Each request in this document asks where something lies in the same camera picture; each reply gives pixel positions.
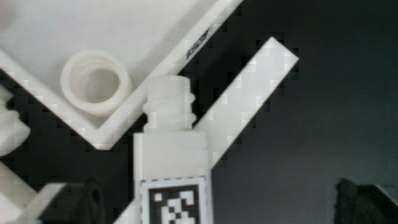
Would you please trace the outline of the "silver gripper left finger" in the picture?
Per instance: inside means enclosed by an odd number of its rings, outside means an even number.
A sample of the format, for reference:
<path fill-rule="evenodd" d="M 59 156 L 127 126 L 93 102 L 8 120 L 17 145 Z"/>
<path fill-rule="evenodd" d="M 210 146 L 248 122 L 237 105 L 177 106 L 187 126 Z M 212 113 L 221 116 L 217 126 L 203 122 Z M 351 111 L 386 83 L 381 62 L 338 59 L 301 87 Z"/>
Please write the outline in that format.
<path fill-rule="evenodd" d="M 105 224 L 102 188 L 93 178 L 61 188 L 38 220 L 41 224 Z"/>

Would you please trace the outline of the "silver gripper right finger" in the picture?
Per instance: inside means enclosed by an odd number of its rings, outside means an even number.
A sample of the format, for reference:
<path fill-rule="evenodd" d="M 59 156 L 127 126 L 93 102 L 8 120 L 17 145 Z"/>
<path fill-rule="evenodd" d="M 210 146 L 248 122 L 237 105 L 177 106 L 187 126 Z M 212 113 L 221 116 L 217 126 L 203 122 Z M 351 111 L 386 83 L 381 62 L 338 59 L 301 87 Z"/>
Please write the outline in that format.
<path fill-rule="evenodd" d="M 398 224 L 398 185 L 336 185 L 335 224 Z"/>

